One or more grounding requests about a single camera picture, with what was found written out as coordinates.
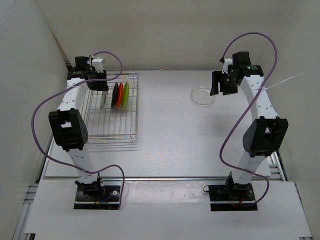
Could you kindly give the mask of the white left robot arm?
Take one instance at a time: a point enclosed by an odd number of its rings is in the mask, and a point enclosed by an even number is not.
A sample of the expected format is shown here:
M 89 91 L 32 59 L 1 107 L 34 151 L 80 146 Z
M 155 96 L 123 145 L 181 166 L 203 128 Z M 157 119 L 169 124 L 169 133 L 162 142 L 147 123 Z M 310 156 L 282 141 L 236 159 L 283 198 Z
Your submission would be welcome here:
M 105 59 L 77 56 L 75 67 L 67 75 L 67 87 L 70 88 L 55 111 L 48 115 L 55 143 L 69 155 L 73 164 L 78 167 L 79 180 L 75 182 L 80 191 L 95 201 L 103 198 L 105 188 L 98 173 L 93 173 L 94 166 L 85 144 L 89 140 L 87 126 L 80 113 L 80 107 L 87 89 L 107 91 L 105 81 L 81 83 L 90 79 L 106 79 L 103 70 Z

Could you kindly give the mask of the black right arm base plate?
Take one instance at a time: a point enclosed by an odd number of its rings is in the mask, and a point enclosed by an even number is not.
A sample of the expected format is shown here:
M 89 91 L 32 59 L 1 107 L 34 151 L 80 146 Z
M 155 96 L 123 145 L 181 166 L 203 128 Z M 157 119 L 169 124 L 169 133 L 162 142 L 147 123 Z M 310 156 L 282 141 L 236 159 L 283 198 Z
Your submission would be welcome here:
M 211 212 L 257 211 L 256 198 L 251 184 L 238 188 L 226 184 L 205 185 L 202 191 L 209 194 Z

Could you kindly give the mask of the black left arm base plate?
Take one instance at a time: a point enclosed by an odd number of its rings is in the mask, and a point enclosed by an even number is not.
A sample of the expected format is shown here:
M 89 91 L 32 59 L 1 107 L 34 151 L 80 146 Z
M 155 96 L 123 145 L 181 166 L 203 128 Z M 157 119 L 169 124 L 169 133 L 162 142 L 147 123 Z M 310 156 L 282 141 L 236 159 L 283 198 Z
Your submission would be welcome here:
M 101 180 L 77 185 L 73 208 L 75 210 L 119 210 L 122 186 L 103 185 Z

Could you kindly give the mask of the clear textured glass plate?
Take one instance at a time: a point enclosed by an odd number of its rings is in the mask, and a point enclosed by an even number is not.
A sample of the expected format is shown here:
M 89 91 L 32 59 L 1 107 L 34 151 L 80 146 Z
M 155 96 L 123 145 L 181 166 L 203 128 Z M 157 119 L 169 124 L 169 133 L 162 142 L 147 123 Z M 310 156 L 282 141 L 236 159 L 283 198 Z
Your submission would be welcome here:
M 198 107 L 210 107 L 215 103 L 215 96 L 210 95 L 210 89 L 206 86 L 195 86 L 190 92 L 191 101 Z

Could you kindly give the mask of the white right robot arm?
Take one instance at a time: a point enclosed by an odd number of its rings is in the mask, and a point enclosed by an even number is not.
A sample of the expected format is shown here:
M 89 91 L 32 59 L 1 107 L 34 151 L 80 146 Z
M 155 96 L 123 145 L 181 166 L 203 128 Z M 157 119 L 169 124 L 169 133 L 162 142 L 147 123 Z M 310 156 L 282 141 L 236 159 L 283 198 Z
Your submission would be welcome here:
M 208 187 L 210 200 L 254 201 L 253 174 L 267 157 L 279 150 L 289 123 L 274 110 L 267 92 L 262 88 L 265 80 L 263 70 L 260 65 L 251 63 L 249 52 L 239 51 L 221 62 L 222 70 L 212 73 L 210 95 L 232 95 L 242 89 L 252 123 L 242 138 L 244 152 L 225 184 Z

